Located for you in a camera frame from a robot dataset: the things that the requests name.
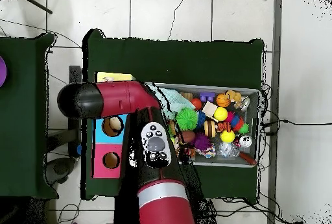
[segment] dark green table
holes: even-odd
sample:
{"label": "dark green table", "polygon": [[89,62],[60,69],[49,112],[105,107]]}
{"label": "dark green table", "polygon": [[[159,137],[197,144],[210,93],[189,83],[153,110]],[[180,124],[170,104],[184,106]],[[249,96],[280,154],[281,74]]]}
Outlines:
{"label": "dark green table", "polygon": [[[96,71],[129,73],[142,82],[164,82],[236,88],[261,87],[262,40],[242,42],[149,41],[104,38],[100,30],[84,37],[83,80],[93,82]],[[87,121],[92,142],[92,121]],[[117,195],[120,182],[91,179],[91,144],[86,148],[86,195]],[[197,166],[205,197],[256,198],[257,167]]]}
{"label": "dark green table", "polygon": [[0,38],[7,79],[0,87],[0,195],[55,198],[45,181],[47,87],[45,55],[53,34]]}

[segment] hole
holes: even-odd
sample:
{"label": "hole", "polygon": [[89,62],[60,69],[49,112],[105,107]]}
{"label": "hole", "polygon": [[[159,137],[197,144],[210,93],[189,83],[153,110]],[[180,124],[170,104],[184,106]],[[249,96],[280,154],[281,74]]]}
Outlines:
{"label": "hole", "polygon": [[104,118],[102,131],[109,137],[116,137],[122,133],[124,128],[123,121],[119,116]]}
{"label": "hole", "polygon": [[120,164],[120,157],[117,153],[106,153],[102,158],[102,163],[108,169],[115,169]]}

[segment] purple toy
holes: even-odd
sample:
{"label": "purple toy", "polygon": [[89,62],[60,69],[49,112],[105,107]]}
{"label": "purple toy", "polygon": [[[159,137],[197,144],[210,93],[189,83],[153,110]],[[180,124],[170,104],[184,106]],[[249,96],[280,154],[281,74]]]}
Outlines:
{"label": "purple toy", "polygon": [[195,139],[191,142],[195,149],[199,149],[200,151],[205,151],[208,147],[212,146],[210,139],[204,133],[198,133],[195,136]]}
{"label": "purple toy", "polygon": [[215,93],[214,92],[200,92],[200,100],[202,102],[213,102],[215,98]]}
{"label": "purple toy", "polygon": [[7,76],[6,64],[5,61],[0,57],[0,86],[2,86],[3,83],[5,82],[6,76]]}

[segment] yellow paper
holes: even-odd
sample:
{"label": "yellow paper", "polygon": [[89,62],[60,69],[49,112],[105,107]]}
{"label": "yellow paper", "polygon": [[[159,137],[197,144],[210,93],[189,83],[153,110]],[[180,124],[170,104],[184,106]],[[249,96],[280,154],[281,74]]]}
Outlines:
{"label": "yellow paper", "polygon": [[131,74],[112,73],[112,72],[98,72],[97,82],[106,81],[131,81],[135,78]]}

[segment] green spiky ball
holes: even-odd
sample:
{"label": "green spiky ball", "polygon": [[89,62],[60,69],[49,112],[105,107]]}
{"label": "green spiky ball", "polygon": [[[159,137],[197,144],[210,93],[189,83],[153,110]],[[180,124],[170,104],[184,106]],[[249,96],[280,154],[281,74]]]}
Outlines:
{"label": "green spiky ball", "polygon": [[176,116],[181,131],[192,131],[198,121],[197,113],[190,108],[183,108]]}

